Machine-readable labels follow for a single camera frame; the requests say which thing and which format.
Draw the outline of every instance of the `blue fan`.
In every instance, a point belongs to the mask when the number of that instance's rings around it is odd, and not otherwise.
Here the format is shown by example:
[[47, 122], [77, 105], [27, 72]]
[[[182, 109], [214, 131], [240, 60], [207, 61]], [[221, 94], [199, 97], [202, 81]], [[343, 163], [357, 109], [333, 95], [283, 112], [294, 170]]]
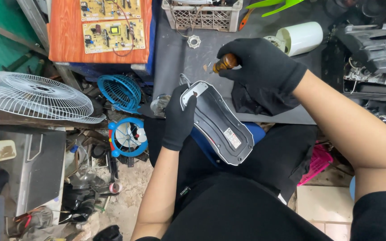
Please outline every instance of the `blue fan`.
[[141, 90], [135, 81], [124, 75], [102, 75], [98, 78], [98, 87], [114, 109], [138, 113]]
[[134, 157], [143, 153], [148, 145], [144, 123], [138, 118], [125, 118], [108, 124], [111, 155]]

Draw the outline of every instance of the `hand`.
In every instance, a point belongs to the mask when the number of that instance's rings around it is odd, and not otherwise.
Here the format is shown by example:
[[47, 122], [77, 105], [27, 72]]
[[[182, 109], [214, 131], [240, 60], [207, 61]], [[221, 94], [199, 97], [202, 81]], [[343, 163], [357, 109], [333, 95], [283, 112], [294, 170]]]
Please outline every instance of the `hand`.
[[186, 89], [188, 89], [187, 84], [176, 87], [168, 106], [165, 108], [166, 128], [162, 146], [173, 151], [181, 150], [184, 140], [193, 129], [193, 117], [197, 99], [196, 96], [191, 96], [183, 111], [180, 98]]
[[281, 94], [291, 94], [307, 70], [263, 38], [235, 39], [220, 48], [217, 58], [228, 53], [239, 58], [242, 68], [221, 70], [219, 76]]

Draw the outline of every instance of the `circuit board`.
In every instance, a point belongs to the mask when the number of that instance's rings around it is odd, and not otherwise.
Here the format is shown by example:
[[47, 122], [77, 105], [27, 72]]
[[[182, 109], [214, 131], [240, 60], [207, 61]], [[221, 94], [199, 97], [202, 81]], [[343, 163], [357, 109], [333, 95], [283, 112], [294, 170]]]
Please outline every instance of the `circuit board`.
[[128, 19], [141, 18], [140, 0], [80, 0], [82, 21], [125, 19], [117, 3]]
[[142, 19], [114, 20], [83, 24], [84, 51], [87, 54], [145, 48]]

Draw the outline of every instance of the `black pants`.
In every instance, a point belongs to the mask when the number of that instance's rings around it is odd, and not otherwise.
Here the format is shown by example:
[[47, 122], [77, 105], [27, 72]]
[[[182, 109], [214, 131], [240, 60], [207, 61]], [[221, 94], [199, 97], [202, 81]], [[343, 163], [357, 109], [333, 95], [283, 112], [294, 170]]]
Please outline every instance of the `black pants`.
[[[154, 167], [162, 148], [165, 120], [146, 118], [144, 129]], [[219, 167], [214, 166], [188, 136], [179, 156], [177, 193], [206, 176], [229, 172], [269, 187], [288, 202], [303, 174], [309, 171], [317, 133], [318, 128], [313, 125], [275, 124], [242, 164], [231, 166], [220, 162]]]

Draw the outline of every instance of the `pink basket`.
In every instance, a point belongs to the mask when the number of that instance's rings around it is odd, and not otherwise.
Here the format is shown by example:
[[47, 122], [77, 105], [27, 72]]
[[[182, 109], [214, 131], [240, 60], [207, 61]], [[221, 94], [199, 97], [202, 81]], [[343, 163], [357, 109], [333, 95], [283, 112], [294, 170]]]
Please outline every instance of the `pink basket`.
[[329, 162], [333, 163], [333, 157], [326, 151], [323, 145], [316, 145], [312, 152], [312, 158], [310, 160], [309, 172], [303, 175], [297, 186], [301, 186], [307, 183], [310, 179], [315, 177], [318, 173], [323, 171], [329, 166]]

